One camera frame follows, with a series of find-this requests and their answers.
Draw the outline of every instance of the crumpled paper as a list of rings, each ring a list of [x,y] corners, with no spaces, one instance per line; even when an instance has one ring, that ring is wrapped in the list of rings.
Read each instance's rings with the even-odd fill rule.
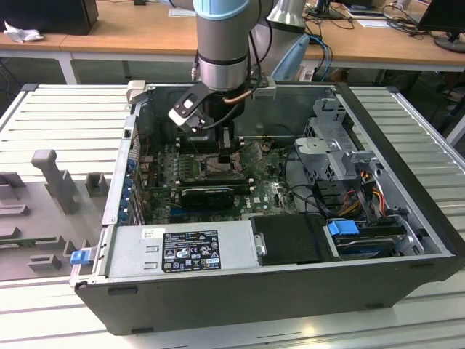
[[[23,30],[10,26],[6,21],[4,23],[6,30],[3,33],[13,41],[22,44],[24,41],[42,40],[44,38],[36,29]]]

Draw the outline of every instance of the wooden desk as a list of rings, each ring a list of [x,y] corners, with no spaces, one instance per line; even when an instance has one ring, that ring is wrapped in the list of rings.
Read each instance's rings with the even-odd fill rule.
[[[27,41],[20,44],[16,41],[11,41],[10,38],[3,33],[0,35],[0,50],[30,50],[30,51],[60,51],[60,44],[65,40],[66,34],[47,34],[43,40]]]
[[[413,0],[409,11],[423,14],[426,6]],[[339,20],[337,23],[350,27],[347,21]],[[315,24],[307,24],[313,33],[319,33]],[[465,55],[441,49],[430,36],[413,38],[392,28],[364,28],[356,20],[353,24],[354,30],[344,30],[330,21],[323,22],[323,38],[333,50],[332,66],[422,71],[465,69]],[[320,47],[310,47],[305,58],[320,60],[321,53]]]
[[[135,7],[132,1],[98,1],[99,19],[88,36],[46,35],[44,41],[16,44],[0,36],[0,56],[52,58],[59,61],[68,84],[79,79],[71,60],[121,60],[192,62],[197,49],[195,18],[169,17],[169,7],[148,4]],[[426,7],[412,2],[412,12]],[[339,25],[348,25],[338,21]],[[432,38],[409,37],[391,28],[364,28],[356,20],[348,31],[325,21],[323,37],[333,50],[333,67],[399,69],[417,71],[462,71],[465,55],[437,47]],[[310,23],[317,33],[318,27]],[[305,65],[315,67],[323,54],[311,46]]]
[[[169,6],[134,6],[98,1],[99,18],[88,36],[69,35],[60,47],[69,52],[187,55],[197,51],[195,18],[169,17]]]

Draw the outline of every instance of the blue cable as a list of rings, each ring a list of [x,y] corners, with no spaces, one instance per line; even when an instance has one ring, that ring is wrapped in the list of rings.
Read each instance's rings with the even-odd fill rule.
[[[328,70],[329,70],[329,62],[330,62],[330,57],[329,57],[329,51],[328,51],[328,47],[326,46],[325,43],[323,43],[319,38],[317,38],[316,36],[313,36],[313,35],[309,35],[310,38],[312,38],[313,40],[315,40],[324,50],[325,50],[325,55],[326,55],[326,68],[325,68],[325,73],[323,74],[323,76],[321,77],[321,81],[325,81],[325,77],[326,77],[326,74],[328,73]]]

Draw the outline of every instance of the power supply label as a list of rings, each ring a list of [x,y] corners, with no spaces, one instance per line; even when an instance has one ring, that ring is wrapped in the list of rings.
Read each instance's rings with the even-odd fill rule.
[[[218,231],[190,231],[163,235],[165,273],[221,269]]]

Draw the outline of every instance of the copper pipe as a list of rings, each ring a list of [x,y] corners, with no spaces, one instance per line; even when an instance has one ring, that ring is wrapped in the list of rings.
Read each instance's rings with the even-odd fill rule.
[[[243,94],[238,95],[237,97],[234,98],[223,98],[223,102],[225,104],[238,104],[239,102],[242,102],[245,100],[247,97],[252,96],[252,90],[250,89],[249,91],[245,91]]]

